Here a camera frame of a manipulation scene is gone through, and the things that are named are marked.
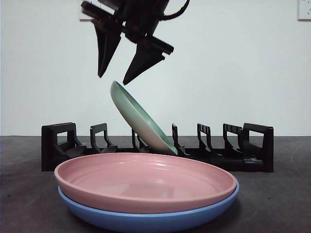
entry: plate rim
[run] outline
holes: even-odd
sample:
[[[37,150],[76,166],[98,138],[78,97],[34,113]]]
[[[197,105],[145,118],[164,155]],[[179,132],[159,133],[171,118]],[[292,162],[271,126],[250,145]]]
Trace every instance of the plate rim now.
[[[233,184],[230,186],[230,188],[228,189],[233,189],[236,188],[237,186],[237,179],[228,171],[226,170],[223,170],[217,166],[214,166],[214,165],[211,165],[211,164],[207,164],[207,163],[204,163],[204,162],[201,162],[201,161],[197,161],[197,160],[193,160],[193,159],[188,159],[188,158],[183,158],[183,157],[177,157],[177,156],[172,156],[172,155],[164,155],[164,154],[151,154],[151,153],[136,153],[136,152],[117,152],[117,153],[102,153],[102,154],[92,154],[92,155],[85,155],[85,156],[81,156],[81,157],[77,157],[77,158],[73,158],[73,159],[69,159],[67,161],[64,161],[62,162],[61,164],[59,164],[55,170],[54,170],[54,174],[55,174],[55,177],[57,179],[58,182],[61,182],[61,183],[64,183],[65,185],[69,186],[70,188],[72,189],[76,189],[80,192],[84,192],[84,193],[88,193],[88,194],[91,194],[91,195],[95,195],[95,196],[102,196],[102,197],[105,197],[105,198],[111,198],[111,199],[115,199],[115,200],[128,200],[128,201],[136,201],[136,202],[153,202],[153,203],[166,203],[166,202],[169,202],[169,203],[184,203],[184,202],[189,202],[189,198],[188,199],[174,199],[173,201],[172,200],[168,200],[168,199],[157,199],[157,198],[137,198],[137,197],[124,197],[124,196],[119,196],[119,195],[111,195],[111,194],[105,194],[103,195],[103,193],[99,193],[99,192],[96,192],[96,191],[92,191],[92,190],[88,190],[88,189],[85,189],[85,188],[82,188],[80,186],[77,186],[77,185],[74,185],[66,180],[64,180],[60,174],[58,173],[58,170],[61,166],[64,166],[64,164],[66,163],[71,163],[75,160],[79,160],[79,159],[87,159],[88,157],[95,157],[95,156],[116,156],[117,154],[135,154],[135,155],[141,155],[141,156],[148,156],[148,155],[153,155],[153,156],[160,156],[160,157],[166,157],[166,156],[169,156],[173,159],[182,159],[182,160],[189,160],[193,163],[200,163],[200,164],[203,164],[205,166],[211,166],[221,172],[224,172],[225,174],[227,174],[230,178],[232,178],[233,180]],[[227,193],[227,190],[223,191],[223,192],[220,192],[220,193],[217,193],[215,195],[212,195],[212,196],[209,196],[208,199],[212,199],[212,198],[215,198],[217,196],[221,196],[223,194]],[[192,198],[191,201],[198,201],[198,200],[205,200],[206,199],[206,196],[205,197],[197,197],[197,198]]]
[[[238,180],[236,178],[235,178],[235,180],[236,180],[236,184],[237,184],[235,190],[230,194],[230,196],[226,197],[225,199],[223,199],[217,203],[208,205],[208,206],[204,206],[204,207],[200,207],[200,208],[196,208],[196,209],[191,209],[191,210],[185,210],[185,211],[169,212],[169,213],[137,214],[137,213],[122,213],[122,212],[101,210],[101,209],[96,209],[94,207],[82,205],[82,204],[70,199],[61,190],[60,186],[58,186],[58,193],[63,199],[67,200],[70,204],[73,204],[78,208],[88,210],[88,211],[98,213],[98,214],[104,214],[104,215],[110,215],[110,216],[119,216],[119,217],[173,217],[173,216],[188,215],[188,214],[194,214],[194,213],[199,213],[202,211],[210,210],[210,209],[216,208],[218,206],[221,206],[221,205],[231,201],[232,199],[234,199],[237,196],[237,194],[240,190],[240,183],[238,182]]]

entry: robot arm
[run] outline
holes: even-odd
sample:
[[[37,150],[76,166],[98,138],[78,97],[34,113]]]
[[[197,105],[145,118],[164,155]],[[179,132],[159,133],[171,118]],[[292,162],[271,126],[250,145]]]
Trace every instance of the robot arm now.
[[[189,1],[175,14],[164,15],[169,0],[98,0],[115,10],[114,14],[84,1],[82,12],[92,18],[98,43],[98,76],[102,77],[119,45],[121,33],[137,44],[136,54],[125,74],[126,85],[139,74],[165,59],[162,53],[170,55],[173,46],[155,38],[154,31],[161,20],[180,16]]]

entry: black cable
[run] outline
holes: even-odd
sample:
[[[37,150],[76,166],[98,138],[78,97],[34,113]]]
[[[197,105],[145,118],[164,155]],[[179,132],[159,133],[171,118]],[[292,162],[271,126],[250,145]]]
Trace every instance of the black cable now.
[[[153,12],[154,16],[155,16],[158,20],[169,20],[169,19],[173,19],[173,18],[176,18],[176,17],[180,16],[181,14],[183,14],[183,13],[185,12],[186,8],[187,8],[188,5],[189,5],[189,2],[190,2],[190,0],[187,0],[186,3],[185,3],[185,5],[184,5],[182,8],[180,8],[179,11],[177,11],[176,13],[174,13],[174,14],[172,14],[172,15],[163,15],[163,16],[161,16],[161,15],[155,14],[155,13],[154,13],[154,8],[155,8],[156,4],[155,4],[154,7],[152,8],[152,12]]]

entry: wall outlet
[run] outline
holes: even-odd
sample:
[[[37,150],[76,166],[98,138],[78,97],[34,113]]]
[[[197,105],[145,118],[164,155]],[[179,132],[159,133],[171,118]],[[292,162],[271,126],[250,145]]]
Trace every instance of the wall outlet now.
[[[311,0],[298,0],[298,20],[311,20]]]

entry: pink plate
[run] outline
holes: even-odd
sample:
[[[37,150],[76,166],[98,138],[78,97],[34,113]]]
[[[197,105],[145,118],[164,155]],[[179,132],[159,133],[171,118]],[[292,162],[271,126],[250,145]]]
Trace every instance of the pink plate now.
[[[101,210],[155,214],[217,203],[236,188],[228,172],[175,156],[106,153],[65,161],[55,169],[72,200]]]

